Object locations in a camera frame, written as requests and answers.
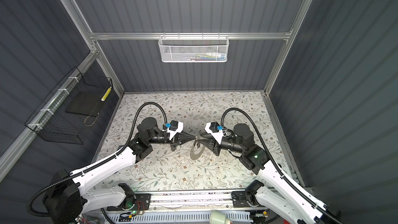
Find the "perforated metal ring disc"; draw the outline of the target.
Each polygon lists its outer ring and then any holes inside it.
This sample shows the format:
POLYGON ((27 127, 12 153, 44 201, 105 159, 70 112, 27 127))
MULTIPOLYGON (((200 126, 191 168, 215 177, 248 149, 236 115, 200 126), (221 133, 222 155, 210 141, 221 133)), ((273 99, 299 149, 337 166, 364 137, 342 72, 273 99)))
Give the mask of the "perforated metal ring disc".
POLYGON ((190 149, 190 158, 192 160, 198 160, 198 158, 203 154, 205 146, 195 141, 190 149))

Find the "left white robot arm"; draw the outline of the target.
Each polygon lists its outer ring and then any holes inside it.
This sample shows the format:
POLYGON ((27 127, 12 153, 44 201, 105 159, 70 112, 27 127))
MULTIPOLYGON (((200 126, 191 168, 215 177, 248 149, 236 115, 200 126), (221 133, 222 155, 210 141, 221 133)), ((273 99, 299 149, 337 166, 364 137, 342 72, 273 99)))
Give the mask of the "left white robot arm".
POLYGON ((196 139, 183 130, 183 123, 171 121, 162 128, 155 118, 145 118, 138 132, 125 149, 119 149, 108 157, 70 173, 72 179, 48 190, 43 198, 49 216, 55 224, 70 224, 89 211, 115 207, 136 215, 145 208, 134 191, 126 183, 110 189, 95 190, 94 186, 116 172, 133 166, 146 158, 152 144, 169 144, 172 150, 196 139))

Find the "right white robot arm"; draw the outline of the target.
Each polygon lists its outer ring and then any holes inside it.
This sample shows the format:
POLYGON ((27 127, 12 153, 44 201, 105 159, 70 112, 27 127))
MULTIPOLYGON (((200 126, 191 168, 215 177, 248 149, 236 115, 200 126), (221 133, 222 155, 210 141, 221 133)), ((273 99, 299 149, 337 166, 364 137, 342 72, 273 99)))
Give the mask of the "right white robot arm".
POLYGON ((339 213, 333 213, 272 161, 264 148, 255 143, 248 125, 240 123, 228 130, 217 122, 209 122, 205 131, 201 144, 216 155, 221 150, 238 152, 240 163, 258 176, 245 189, 249 205, 268 207, 290 224, 341 223, 339 213))

